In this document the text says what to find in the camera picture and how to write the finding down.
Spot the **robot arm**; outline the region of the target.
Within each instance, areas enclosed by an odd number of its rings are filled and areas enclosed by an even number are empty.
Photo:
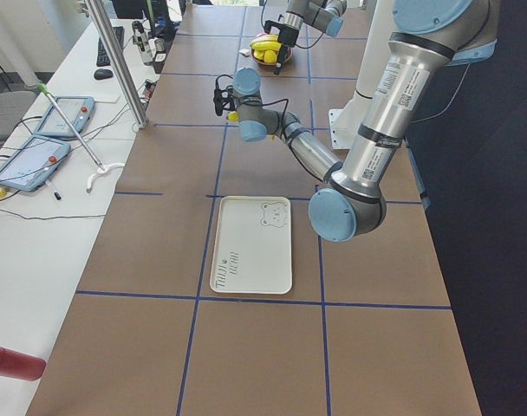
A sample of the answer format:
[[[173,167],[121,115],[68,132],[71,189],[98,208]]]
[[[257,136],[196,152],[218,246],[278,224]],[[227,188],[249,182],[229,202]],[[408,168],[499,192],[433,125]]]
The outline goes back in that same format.
[[[296,46],[304,23],[327,36],[336,37],[342,27],[342,15],[347,9],[346,1],[290,0],[281,22],[267,21],[266,32],[272,27],[279,30],[277,41],[281,44],[277,53],[274,74],[279,75],[290,48]]]
[[[325,186],[309,202],[314,231],[344,242],[379,227],[387,207],[380,182],[436,72],[488,59],[497,43],[497,1],[379,1],[362,66],[374,70],[373,92],[356,94],[329,118],[331,133],[349,133],[339,159],[299,118],[266,108],[260,76],[241,68],[229,90],[243,140],[276,136]]]

